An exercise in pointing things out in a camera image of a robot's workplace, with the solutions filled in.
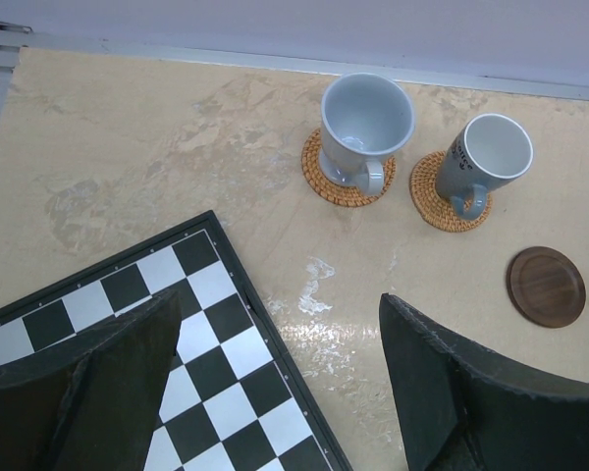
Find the mug with text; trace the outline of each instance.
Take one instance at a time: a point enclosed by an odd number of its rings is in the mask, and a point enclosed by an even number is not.
[[[476,116],[448,149],[436,191],[460,218],[474,220],[485,210],[489,191],[521,177],[532,159],[532,142],[519,123],[495,113]]]

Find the white wall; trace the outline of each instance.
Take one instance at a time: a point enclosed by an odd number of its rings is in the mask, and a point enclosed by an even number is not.
[[[589,85],[589,0],[0,0],[37,32]]]

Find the woven rattan coaster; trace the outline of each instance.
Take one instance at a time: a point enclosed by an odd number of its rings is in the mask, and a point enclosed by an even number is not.
[[[414,206],[424,221],[437,229],[448,233],[463,233],[480,226],[491,212],[493,200],[491,195],[487,199],[487,207],[480,217],[474,221],[465,221],[459,218],[452,204],[439,196],[434,188],[436,174],[443,164],[445,152],[438,151],[423,157],[412,169],[410,175],[410,195]]]
[[[382,192],[377,196],[365,196],[355,187],[340,186],[327,180],[318,163],[320,150],[321,130],[316,130],[303,145],[303,151],[301,152],[303,175],[314,191],[334,204],[349,208],[371,204],[373,201],[380,199],[395,177],[397,165],[395,158],[391,157],[384,164],[384,187]]]

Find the mug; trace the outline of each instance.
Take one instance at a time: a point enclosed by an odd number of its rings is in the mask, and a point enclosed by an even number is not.
[[[532,159],[532,142],[519,123],[495,113],[476,116],[448,149],[435,188],[461,219],[471,221],[485,210],[488,192],[521,177]]]
[[[325,177],[366,195],[380,194],[383,164],[414,131],[408,95],[387,78],[349,74],[323,93],[321,118],[319,164]]]

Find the chessboard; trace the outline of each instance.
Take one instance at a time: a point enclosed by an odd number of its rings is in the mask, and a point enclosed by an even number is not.
[[[145,470],[351,469],[213,212],[0,309],[0,366],[166,288],[183,321]]]

